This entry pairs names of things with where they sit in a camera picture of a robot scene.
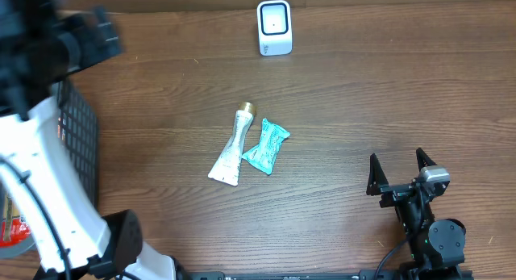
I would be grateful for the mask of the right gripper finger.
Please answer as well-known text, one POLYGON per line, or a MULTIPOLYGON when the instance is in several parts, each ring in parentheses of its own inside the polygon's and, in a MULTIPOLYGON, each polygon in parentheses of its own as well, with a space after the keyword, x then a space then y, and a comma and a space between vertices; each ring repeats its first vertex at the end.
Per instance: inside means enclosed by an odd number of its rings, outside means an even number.
POLYGON ((382 194, 382 190, 388 186, 389 182, 381 168, 377 155, 373 153, 370 156, 370 169, 366 194, 382 194))
POLYGON ((418 162, 419 171, 421 171, 425 167, 436 165, 436 163, 424 152, 422 148, 416 149, 416 158, 418 162))

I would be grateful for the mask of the teal snack packet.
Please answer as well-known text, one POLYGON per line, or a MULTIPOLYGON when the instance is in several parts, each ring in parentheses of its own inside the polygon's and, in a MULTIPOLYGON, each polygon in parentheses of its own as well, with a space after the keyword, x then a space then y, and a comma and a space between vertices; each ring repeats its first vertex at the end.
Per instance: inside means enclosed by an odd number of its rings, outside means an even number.
POLYGON ((246 151, 243 159, 261 172, 271 175, 283 141, 289 137, 290 133, 283 127, 263 118, 259 143, 246 151))

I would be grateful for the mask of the white tube gold cap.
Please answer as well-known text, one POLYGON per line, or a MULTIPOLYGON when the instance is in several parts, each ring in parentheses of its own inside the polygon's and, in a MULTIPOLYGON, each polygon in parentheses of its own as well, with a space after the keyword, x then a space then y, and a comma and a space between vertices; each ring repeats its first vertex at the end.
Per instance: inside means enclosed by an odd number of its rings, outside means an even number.
POLYGON ((250 102, 240 102, 235 113, 232 134, 214 163, 208 178, 230 186, 238 186, 246 135, 256 114, 250 102))

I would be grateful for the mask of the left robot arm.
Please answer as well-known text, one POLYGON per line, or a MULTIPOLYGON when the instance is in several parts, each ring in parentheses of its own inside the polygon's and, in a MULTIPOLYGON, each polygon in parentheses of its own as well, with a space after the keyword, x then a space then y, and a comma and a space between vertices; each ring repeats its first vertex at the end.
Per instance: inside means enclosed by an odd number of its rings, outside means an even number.
POLYGON ((98 214, 58 136, 52 86, 121 51, 102 8, 63 17, 56 0, 1 0, 1 183, 31 229, 40 279, 177 277, 133 211, 98 214))

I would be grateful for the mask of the spaghetti packet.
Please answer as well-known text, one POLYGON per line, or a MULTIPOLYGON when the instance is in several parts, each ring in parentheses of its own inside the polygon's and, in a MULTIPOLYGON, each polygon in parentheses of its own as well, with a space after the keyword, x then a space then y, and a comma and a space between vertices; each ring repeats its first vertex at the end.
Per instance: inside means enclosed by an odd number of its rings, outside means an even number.
POLYGON ((1 247, 10 248, 27 240, 31 235, 25 217, 8 194, 1 199, 1 247))

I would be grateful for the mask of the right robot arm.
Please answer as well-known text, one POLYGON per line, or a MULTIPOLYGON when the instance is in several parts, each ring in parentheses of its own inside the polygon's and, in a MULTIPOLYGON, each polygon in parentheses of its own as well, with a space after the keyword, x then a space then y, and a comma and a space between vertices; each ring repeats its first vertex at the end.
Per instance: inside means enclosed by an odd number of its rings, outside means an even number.
POLYGON ((380 207, 392 207, 401 223, 405 239, 380 261, 371 279, 467 280, 470 270, 462 270, 466 227, 457 219, 435 218, 433 199, 447 190, 451 177, 445 167, 436 164, 421 149, 416 150, 418 176, 410 183, 391 186, 376 154, 370 156, 366 194, 380 196, 380 207), (386 270, 385 263, 407 244, 411 261, 396 270, 386 270))

